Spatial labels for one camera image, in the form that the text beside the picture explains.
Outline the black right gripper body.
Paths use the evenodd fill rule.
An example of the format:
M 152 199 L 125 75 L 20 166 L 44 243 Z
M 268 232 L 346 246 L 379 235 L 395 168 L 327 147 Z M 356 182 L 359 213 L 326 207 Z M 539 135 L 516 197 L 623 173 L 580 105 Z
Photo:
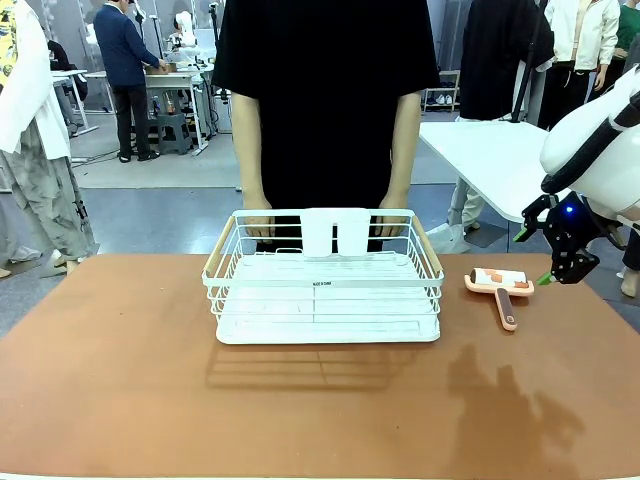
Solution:
M 563 199 L 548 211 L 544 236 L 552 249 L 552 260 L 572 259 L 601 232 L 580 199 Z

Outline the person's left hand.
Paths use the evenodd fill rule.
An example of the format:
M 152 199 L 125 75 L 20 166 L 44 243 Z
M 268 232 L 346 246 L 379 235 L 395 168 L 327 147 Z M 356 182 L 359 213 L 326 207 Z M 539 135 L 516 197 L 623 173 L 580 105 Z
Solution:
M 408 193 L 387 193 L 379 205 L 384 210 L 400 210 L 408 207 Z M 396 216 L 386 213 L 376 220 L 375 235 L 381 238 L 393 238 L 399 236 L 404 230 L 405 216 Z

